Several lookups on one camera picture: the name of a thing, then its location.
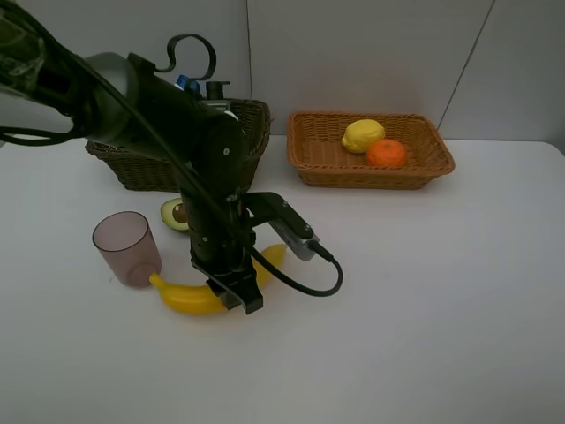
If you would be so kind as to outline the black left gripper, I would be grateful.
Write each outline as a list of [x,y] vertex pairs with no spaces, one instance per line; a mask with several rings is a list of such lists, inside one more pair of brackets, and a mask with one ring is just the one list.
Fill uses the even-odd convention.
[[191,242],[192,265],[207,276],[208,287],[226,309],[234,307],[234,297],[246,314],[263,308],[257,273],[243,247],[238,243],[222,246],[195,238]]

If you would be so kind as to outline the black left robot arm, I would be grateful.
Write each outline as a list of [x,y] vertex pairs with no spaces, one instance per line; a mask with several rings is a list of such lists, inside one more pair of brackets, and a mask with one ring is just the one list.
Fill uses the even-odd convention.
[[67,132],[3,125],[4,142],[47,147],[83,138],[168,161],[188,215],[193,266],[223,306],[261,309],[242,201],[249,143],[234,117],[173,87],[142,57],[75,55],[12,1],[1,4],[1,89],[72,121]]

